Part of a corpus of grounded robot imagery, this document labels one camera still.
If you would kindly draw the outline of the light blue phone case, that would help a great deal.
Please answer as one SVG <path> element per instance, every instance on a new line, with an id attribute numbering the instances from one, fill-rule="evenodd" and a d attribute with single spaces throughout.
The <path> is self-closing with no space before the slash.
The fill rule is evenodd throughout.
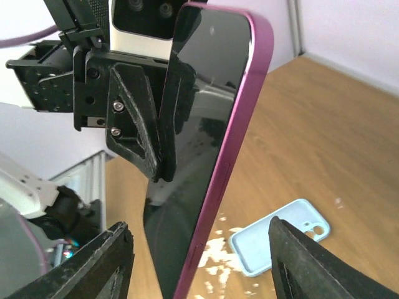
<path id="1" fill-rule="evenodd" d="M 244 276 L 256 277 L 272 268 L 275 246 L 284 243 L 284 234 L 278 228 L 282 222 L 307 233 L 316 242 L 327 238 L 331 231 L 325 217 L 308 200 L 296 199 L 282 206 L 229 238 Z"/>

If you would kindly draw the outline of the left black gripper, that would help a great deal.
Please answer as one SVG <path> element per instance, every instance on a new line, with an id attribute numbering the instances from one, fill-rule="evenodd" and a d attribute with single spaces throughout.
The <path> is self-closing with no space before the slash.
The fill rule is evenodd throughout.
<path id="1" fill-rule="evenodd" d="M 6 62 L 38 112 L 72 113 L 76 130 L 106 128 L 106 144 L 149 180 L 173 180 L 176 136 L 188 121 L 196 70 L 176 51 L 167 61 L 59 41 L 34 44 Z M 156 109 L 160 106 L 158 137 Z"/>

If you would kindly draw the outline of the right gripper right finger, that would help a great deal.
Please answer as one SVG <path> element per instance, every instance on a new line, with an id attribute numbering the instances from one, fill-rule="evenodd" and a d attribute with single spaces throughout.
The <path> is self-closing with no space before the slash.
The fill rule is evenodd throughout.
<path id="1" fill-rule="evenodd" d="M 282 222 L 283 244 L 275 246 L 272 278 L 278 298 L 398 298 L 295 227 Z"/>

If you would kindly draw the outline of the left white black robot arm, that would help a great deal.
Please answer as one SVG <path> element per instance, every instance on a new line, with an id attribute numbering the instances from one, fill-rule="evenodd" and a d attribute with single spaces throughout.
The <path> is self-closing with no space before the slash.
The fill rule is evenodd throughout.
<path id="1" fill-rule="evenodd" d="M 108 148 L 150 181 L 168 179 L 158 120 L 168 59 L 36 43 L 6 62 L 37 112 L 71 113 L 76 130 L 103 128 Z M 14 166 L 1 172 L 1 195 L 51 239 L 86 244 L 100 231 L 100 203 L 79 206 L 75 192 Z"/>

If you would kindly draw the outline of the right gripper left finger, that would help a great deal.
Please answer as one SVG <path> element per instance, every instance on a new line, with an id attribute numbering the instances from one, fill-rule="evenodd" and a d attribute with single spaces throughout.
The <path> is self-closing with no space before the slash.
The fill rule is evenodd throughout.
<path id="1" fill-rule="evenodd" d="M 133 261 L 132 233 L 117 222 L 8 298 L 126 298 Z"/>

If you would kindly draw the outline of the purple smartphone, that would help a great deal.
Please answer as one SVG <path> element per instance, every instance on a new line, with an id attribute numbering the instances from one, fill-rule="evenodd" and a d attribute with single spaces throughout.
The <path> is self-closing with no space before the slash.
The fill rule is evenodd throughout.
<path id="1" fill-rule="evenodd" d="M 196 70 L 173 180 L 149 183 L 143 227 L 163 298 L 186 298 L 271 63 L 269 21 L 188 2 L 171 51 Z"/>

